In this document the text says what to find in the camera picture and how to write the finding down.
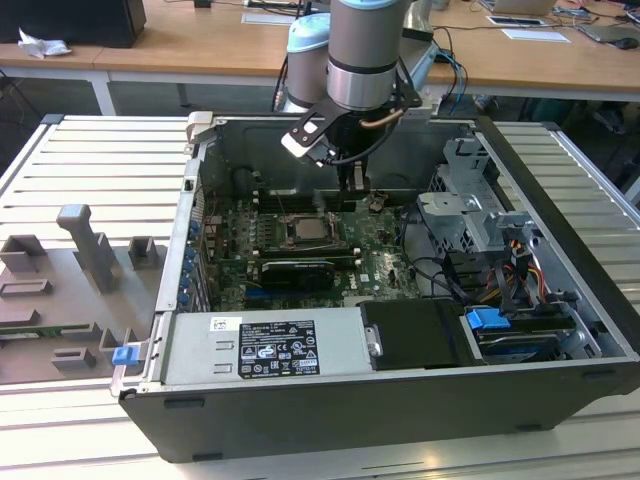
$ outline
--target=computer case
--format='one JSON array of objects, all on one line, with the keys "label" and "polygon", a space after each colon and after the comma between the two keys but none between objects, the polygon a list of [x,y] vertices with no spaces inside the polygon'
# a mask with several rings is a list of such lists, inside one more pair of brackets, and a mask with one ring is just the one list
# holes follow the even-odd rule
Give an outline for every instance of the computer case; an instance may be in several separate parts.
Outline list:
[{"label": "computer case", "polygon": [[142,0],[5,0],[0,42],[20,38],[18,29],[44,40],[129,48],[147,18]]}]

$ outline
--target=motherboard chip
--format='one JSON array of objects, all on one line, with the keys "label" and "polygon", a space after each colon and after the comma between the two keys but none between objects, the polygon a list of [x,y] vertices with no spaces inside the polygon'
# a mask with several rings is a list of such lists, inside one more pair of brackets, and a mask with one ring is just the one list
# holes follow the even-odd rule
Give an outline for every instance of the motherboard chip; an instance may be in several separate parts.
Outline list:
[{"label": "motherboard chip", "polygon": [[300,218],[296,221],[297,240],[323,240],[327,236],[327,229],[321,218]]}]

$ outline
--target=desk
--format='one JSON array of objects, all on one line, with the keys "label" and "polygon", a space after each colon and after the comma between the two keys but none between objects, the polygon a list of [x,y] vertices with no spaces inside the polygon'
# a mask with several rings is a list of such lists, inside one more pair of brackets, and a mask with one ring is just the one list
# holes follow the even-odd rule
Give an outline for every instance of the desk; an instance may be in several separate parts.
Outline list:
[{"label": "desk", "polygon": [[[104,115],[116,114],[109,82],[275,84],[287,27],[243,24],[245,10],[235,5],[195,10],[189,1],[145,0],[145,8],[146,29],[134,48],[72,45],[74,52],[69,56],[38,60],[27,57],[16,45],[0,45],[0,67],[15,77],[89,81]],[[621,13],[610,4],[598,3],[593,9],[608,15]],[[478,4],[453,0],[449,9],[433,11],[431,22],[491,26],[486,16],[487,11]],[[554,18],[548,20],[557,23]],[[467,92],[640,101],[638,50],[599,45],[569,28],[558,31],[571,43],[509,40],[500,30],[452,30],[456,55],[469,71]],[[447,45],[444,32],[437,32],[436,38]],[[429,76],[430,89],[439,95],[452,80],[448,65],[435,65]]]}]

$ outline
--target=blue clip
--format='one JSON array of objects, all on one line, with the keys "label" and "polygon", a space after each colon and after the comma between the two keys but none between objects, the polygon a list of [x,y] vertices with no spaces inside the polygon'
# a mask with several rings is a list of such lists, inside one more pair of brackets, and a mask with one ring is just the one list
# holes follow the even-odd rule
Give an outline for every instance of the blue clip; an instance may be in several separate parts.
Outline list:
[{"label": "blue clip", "polygon": [[467,313],[467,321],[472,329],[477,328],[510,328],[511,323],[500,316],[497,308],[474,308]]},{"label": "blue clip", "polygon": [[114,365],[138,365],[140,361],[140,347],[137,345],[118,347],[113,351],[111,363]]}]

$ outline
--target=power supply label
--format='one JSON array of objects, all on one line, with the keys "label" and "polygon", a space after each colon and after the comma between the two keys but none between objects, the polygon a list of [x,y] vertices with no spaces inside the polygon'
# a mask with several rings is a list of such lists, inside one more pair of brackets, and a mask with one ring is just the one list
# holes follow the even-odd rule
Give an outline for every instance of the power supply label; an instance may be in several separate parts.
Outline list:
[{"label": "power supply label", "polygon": [[244,379],[318,375],[313,320],[240,325],[238,375]]}]

